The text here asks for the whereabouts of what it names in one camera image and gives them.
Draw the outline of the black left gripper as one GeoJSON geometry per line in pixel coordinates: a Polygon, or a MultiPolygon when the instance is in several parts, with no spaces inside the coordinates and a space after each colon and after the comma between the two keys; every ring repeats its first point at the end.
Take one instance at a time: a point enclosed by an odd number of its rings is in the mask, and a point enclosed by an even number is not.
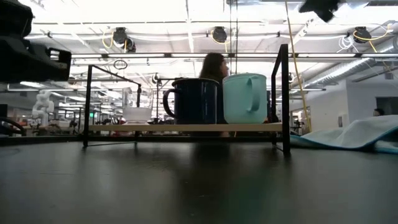
{"type": "Polygon", "coordinates": [[[1,81],[4,83],[67,81],[71,60],[69,51],[1,37],[1,81]]]}

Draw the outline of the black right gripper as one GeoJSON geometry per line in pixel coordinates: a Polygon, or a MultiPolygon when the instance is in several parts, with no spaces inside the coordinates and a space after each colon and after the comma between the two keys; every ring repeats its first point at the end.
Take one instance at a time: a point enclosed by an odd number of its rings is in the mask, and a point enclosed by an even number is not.
{"type": "Polygon", "coordinates": [[[340,0],[305,0],[298,11],[314,12],[323,22],[330,22],[340,3],[340,0]]]}

